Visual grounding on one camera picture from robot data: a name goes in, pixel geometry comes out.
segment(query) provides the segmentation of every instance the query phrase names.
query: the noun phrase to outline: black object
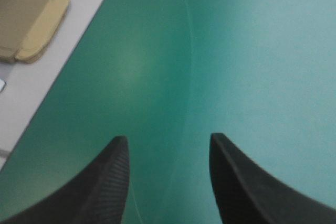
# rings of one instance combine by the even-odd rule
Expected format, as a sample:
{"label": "black object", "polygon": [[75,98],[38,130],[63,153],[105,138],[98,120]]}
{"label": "black object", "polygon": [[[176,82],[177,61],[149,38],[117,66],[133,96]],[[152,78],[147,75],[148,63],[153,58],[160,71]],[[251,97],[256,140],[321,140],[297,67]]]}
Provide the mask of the black object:
{"label": "black object", "polygon": [[1,224],[119,224],[128,187],[127,139],[115,137],[69,183]]}
{"label": "black object", "polygon": [[225,135],[211,135],[210,172],[225,224],[336,224],[336,211],[286,186]]}

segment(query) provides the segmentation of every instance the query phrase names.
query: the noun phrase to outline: white surface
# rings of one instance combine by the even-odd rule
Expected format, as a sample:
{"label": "white surface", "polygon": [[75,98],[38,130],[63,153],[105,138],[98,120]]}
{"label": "white surface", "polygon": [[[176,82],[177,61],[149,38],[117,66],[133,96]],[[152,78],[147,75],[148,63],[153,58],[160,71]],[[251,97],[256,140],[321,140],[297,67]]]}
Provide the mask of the white surface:
{"label": "white surface", "polygon": [[36,63],[0,63],[0,78],[7,82],[0,93],[0,148],[14,148],[101,2],[71,0],[61,28]]}
{"label": "white surface", "polygon": [[0,79],[0,92],[4,89],[6,83]]}
{"label": "white surface", "polygon": [[3,159],[2,157],[0,157],[0,170],[3,167],[3,165],[5,164],[5,159]]}

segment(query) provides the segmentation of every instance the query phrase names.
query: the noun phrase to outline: green mat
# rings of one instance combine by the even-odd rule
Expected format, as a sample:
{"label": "green mat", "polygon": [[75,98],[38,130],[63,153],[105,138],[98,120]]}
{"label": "green mat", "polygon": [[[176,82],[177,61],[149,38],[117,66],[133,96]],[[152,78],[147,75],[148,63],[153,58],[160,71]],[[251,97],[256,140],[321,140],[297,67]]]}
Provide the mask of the green mat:
{"label": "green mat", "polygon": [[221,223],[212,132],[336,207],[335,38],[336,0],[105,0],[0,173],[0,219],[116,135],[125,224]]}

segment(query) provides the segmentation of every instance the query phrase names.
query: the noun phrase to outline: white object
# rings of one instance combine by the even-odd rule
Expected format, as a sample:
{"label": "white object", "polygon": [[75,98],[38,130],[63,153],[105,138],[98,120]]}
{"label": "white object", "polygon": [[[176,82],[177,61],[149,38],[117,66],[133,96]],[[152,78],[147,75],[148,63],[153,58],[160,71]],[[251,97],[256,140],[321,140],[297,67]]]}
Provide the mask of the white object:
{"label": "white object", "polygon": [[5,85],[6,83],[2,79],[0,79],[0,92],[4,89]]}

